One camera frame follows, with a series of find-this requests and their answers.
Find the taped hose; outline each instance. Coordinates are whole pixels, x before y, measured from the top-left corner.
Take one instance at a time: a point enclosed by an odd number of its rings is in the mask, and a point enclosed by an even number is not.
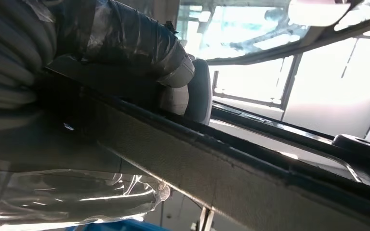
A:
[[[19,55],[29,69],[39,70],[42,67],[42,59],[36,48],[29,42],[30,38],[21,36],[21,31],[10,27],[2,20],[3,18],[0,18],[0,42]]]
[[[43,24],[34,20],[33,12],[28,11],[27,7],[21,5],[21,2],[13,0],[0,0],[0,10],[27,33],[35,42],[43,63],[48,64],[54,57],[54,49]]]
[[[51,6],[57,9],[52,10],[56,19],[62,19],[57,54],[123,66],[172,88],[192,79],[192,61],[175,34],[157,21],[112,0],[64,0],[59,5]]]
[[[172,30],[117,1],[0,0],[0,109],[35,101],[34,73],[62,54],[172,88],[195,71]]]
[[[42,23],[23,1],[0,0],[0,130],[23,126],[39,115],[28,106],[36,95],[27,87],[55,51],[54,23]]]

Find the window frame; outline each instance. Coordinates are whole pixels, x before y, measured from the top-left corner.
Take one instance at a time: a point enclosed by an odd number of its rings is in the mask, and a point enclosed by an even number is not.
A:
[[[280,99],[280,103],[274,103],[274,102],[267,102],[267,101],[261,101],[261,100],[254,100],[254,99],[249,99],[249,98],[244,98],[244,97],[239,97],[239,96],[234,96],[234,95],[228,95],[224,93],[217,93],[215,89],[217,88],[217,82],[218,82],[218,77],[219,77],[219,71],[215,71],[213,73],[213,82],[212,82],[212,95],[213,97],[220,97],[220,98],[225,98],[225,99],[232,99],[232,100],[238,100],[246,103],[254,103],[254,104],[259,104],[263,106],[268,106],[268,107],[275,107],[279,108],[281,110],[286,110],[287,104],[289,102],[289,98],[291,95],[291,90],[293,89],[294,85],[294,80],[295,76],[297,74],[298,66],[301,61],[301,57],[303,54],[298,54],[293,56],[293,60],[291,62],[290,70],[286,78],[286,84],[284,85],[283,93]]]

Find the blue object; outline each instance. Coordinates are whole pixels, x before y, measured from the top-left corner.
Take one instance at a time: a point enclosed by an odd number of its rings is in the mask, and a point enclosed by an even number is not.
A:
[[[112,223],[88,224],[69,227],[66,231],[168,231],[159,226],[134,219]]]

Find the plastic sheet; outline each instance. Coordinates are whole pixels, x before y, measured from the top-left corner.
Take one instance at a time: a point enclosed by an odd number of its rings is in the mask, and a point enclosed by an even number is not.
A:
[[[0,169],[9,164],[0,161]],[[0,170],[0,231],[46,230],[143,216],[170,195],[158,180],[70,169]]]
[[[39,18],[55,18],[57,55],[84,63],[123,66],[174,88],[185,86],[194,67],[177,37],[164,25],[113,0],[44,1],[50,12],[31,5]]]

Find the clear plastic wrap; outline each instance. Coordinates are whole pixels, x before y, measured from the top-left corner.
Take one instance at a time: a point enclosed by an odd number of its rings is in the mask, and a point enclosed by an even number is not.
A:
[[[143,216],[168,198],[155,178],[58,169],[10,172],[0,161],[0,231],[34,231]]]

